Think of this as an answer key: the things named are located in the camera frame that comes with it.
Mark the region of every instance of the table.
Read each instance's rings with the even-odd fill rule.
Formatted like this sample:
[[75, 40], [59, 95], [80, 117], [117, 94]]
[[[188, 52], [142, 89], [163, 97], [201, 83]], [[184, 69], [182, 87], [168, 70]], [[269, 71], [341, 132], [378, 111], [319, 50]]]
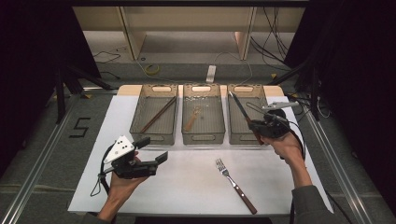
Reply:
[[[106, 192], [91, 197], [97, 181], [100, 162], [106, 149], [124, 134], [129, 134], [140, 86], [123, 86], [114, 96], [107, 110], [102, 128], [96, 139], [92, 154], [78, 183], [69, 212], [98, 212], [106, 200]], [[274, 96], [282, 91], [279, 87], [265, 89], [267, 100], [287, 101], [284, 96]], [[291, 108], [285, 112], [294, 121]], [[173, 146], [147, 146], [139, 149], [142, 161], [152, 161], [168, 151], [168, 161], [160, 165], [132, 198], [121, 208], [120, 213], [134, 216], [189, 216], [189, 217], [248, 217], [248, 208], [234, 192], [229, 181], [222, 176], [215, 159], [222, 158], [231, 176], [258, 210], [261, 217], [285, 216], [290, 212], [293, 183], [289, 166], [274, 153], [271, 147], [231, 146], [228, 130], [221, 145], [184, 146], [181, 139], [181, 116], [177, 119], [176, 142]], [[313, 183], [318, 187], [327, 207], [332, 211], [324, 193], [313, 162], [306, 153], [306, 166]]]

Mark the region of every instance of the person's right hand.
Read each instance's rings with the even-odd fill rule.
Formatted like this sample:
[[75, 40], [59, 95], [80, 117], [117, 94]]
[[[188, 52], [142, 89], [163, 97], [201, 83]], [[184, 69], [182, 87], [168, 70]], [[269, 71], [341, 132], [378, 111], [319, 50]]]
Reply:
[[274, 148], [275, 153], [284, 158], [287, 164], [290, 164], [291, 161], [303, 159], [300, 144], [292, 133], [286, 133], [280, 138], [262, 136], [262, 141], [270, 144]]

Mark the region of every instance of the floor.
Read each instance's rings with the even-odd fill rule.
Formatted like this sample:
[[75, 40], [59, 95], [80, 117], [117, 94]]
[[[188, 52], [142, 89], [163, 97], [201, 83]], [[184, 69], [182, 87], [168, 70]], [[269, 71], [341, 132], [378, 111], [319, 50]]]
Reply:
[[[240, 61], [237, 57], [233, 33], [149, 33], [137, 61], [131, 60], [122, 33], [86, 32], [85, 35], [92, 55], [96, 55], [94, 58], [102, 72], [102, 80], [115, 87], [158, 81], [182, 83], [186, 79], [205, 82], [210, 64], [217, 67], [215, 81], [220, 84], [244, 81], [265, 84], [272, 80], [272, 75], [281, 76], [286, 72], [284, 70], [288, 70], [276, 60], [263, 59], [262, 55], [251, 46], [247, 60]], [[253, 34], [261, 45], [267, 36], [268, 34], [263, 33]], [[293, 34], [281, 34], [281, 37], [288, 46]], [[269, 40], [266, 48], [281, 58], [273, 38]], [[143, 66], [158, 64], [161, 72], [155, 77], [145, 76], [138, 63]], [[281, 84], [285, 93], [294, 93], [294, 81], [295, 77]], [[67, 94], [65, 100], [71, 107], [62, 125], [55, 124], [56, 98], [49, 99], [48, 105], [43, 108], [40, 120], [26, 140], [25, 149], [18, 153], [0, 179], [2, 218], [15, 202], [14, 199], [19, 196], [20, 189], [26, 186], [32, 171], [32, 173], [36, 172], [35, 181], [32, 182], [33, 188], [24, 197], [22, 210], [16, 215], [15, 220], [18, 223], [79, 223], [81, 221], [81, 216], [67, 212], [67, 207], [90, 156], [111, 97], [116, 94], [115, 91], [99, 91], [96, 86], [85, 80], [81, 80], [81, 83], [87, 88], [86, 94], [83, 97]], [[350, 182], [347, 185], [352, 187], [361, 200], [362, 208], [365, 209], [363, 215], [367, 216], [368, 221], [362, 222], [364, 218], [358, 217], [359, 211], [351, 206], [348, 193], [345, 192], [346, 184], [339, 179], [339, 175], [336, 175], [327, 149], [313, 131], [309, 113], [306, 114], [300, 107], [293, 108], [324, 188], [345, 210], [352, 223], [396, 223], [395, 216], [365, 173], [359, 159], [353, 156], [336, 117], [332, 114], [328, 117], [329, 110], [323, 101], [320, 106], [323, 113], [320, 117], [320, 125], [329, 138], [341, 170], [346, 173]], [[71, 137], [82, 134], [81, 130], [74, 129], [78, 119], [80, 119], [79, 126], [89, 127], [83, 138]], [[36, 169], [40, 163], [43, 167]], [[340, 223], [347, 223], [340, 209], [335, 208], [334, 211], [340, 217]], [[275, 224], [289, 223], [287, 217], [271, 217], [271, 220]], [[118, 223], [134, 223], [134, 217], [120, 216]]]

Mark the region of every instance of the white power adapter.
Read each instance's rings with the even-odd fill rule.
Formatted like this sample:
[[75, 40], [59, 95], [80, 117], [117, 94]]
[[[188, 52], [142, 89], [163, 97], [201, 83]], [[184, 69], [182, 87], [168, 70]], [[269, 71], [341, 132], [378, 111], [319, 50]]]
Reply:
[[215, 80], [215, 73], [216, 73], [216, 66], [209, 65], [209, 69], [207, 70], [207, 77], [206, 77], [207, 83], [213, 83], [213, 81]]

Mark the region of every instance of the fork handle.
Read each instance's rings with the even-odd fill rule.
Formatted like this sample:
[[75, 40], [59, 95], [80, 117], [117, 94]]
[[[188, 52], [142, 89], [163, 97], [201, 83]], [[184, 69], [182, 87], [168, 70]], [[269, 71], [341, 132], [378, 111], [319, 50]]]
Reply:
[[245, 205], [247, 206], [248, 210], [250, 210], [251, 214], [253, 215], [256, 214], [257, 209], [254, 207], [253, 203], [250, 202], [248, 197], [245, 195], [244, 191], [242, 191], [241, 188], [239, 188], [239, 186], [236, 184], [233, 188], [236, 190], [236, 192], [238, 192], [239, 197], [241, 197], [242, 201], [244, 201]]

